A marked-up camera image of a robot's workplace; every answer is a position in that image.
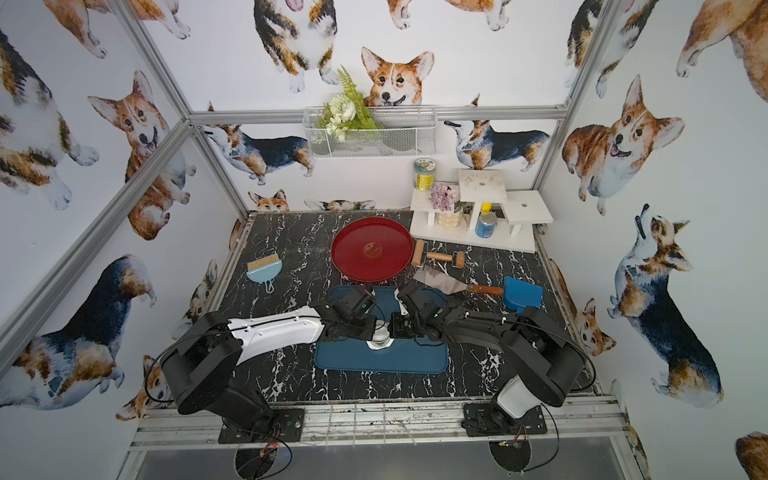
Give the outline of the wooden double roller pin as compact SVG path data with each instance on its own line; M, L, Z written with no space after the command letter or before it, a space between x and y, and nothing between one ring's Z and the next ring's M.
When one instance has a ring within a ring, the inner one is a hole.
M424 240L417 240L414 246L411 265L415 268L421 267L426 260L435 260L449 263L454 268L463 269L466 264L466 253L464 251L455 251L452 254L444 254L426 249Z

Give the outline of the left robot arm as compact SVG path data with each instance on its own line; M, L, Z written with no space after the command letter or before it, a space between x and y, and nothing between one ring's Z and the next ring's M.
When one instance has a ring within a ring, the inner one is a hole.
M377 320L375 296L353 286L342 297L259 318L203 315L158 365L177 411L208 411L235 426L262 432L275 414L263 396L234 378L236 367L254 357L298 344L347 337L371 340Z

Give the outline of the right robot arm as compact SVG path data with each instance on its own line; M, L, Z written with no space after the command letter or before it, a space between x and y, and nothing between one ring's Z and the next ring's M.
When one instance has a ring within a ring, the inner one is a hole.
M561 407L588 361L567 332L536 307L491 314L440 306L417 282L402 286L396 298L405 309L407 332L501 353L513 377L496 395L496 403L515 419L538 405Z

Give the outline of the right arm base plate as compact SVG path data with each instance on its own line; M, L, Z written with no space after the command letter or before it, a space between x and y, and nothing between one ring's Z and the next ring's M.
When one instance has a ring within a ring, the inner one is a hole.
M534 407L520 419L515 419L498 405L488 403L465 403L460 423L469 437L509 436L516 434L543 435L548 432L543 411Z

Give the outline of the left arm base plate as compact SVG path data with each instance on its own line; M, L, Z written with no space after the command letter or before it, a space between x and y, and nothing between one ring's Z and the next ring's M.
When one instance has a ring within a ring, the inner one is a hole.
M224 419L218 437L219 444L246 444L282 440L301 440L306 411L303 408L279 408L270 417L258 420L251 427L237 426Z

